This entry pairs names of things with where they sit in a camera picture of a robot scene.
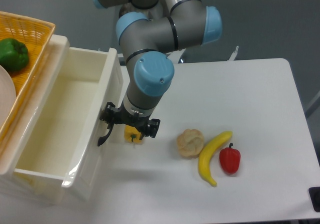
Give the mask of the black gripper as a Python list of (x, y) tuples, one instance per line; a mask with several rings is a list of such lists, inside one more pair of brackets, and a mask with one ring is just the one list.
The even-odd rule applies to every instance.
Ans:
[(112, 102), (107, 102), (104, 110), (100, 114), (99, 119), (107, 123), (107, 129), (111, 129), (114, 124), (125, 124), (136, 128), (140, 132), (139, 139), (144, 137), (155, 138), (160, 126), (160, 119), (149, 120), (150, 115), (142, 117), (140, 114), (129, 113), (122, 105), (120, 108)]

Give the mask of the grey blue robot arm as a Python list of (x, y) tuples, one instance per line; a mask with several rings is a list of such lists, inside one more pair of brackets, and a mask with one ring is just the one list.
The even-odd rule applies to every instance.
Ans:
[(174, 76), (169, 52), (218, 40), (222, 18), (202, 0), (93, 0), (99, 8), (131, 4), (115, 27), (129, 74), (120, 107), (108, 102), (100, 119), (109, 131), (114, 125), (136, 128), (139, 138), (155, 137), (160, 121), (151, 117)]

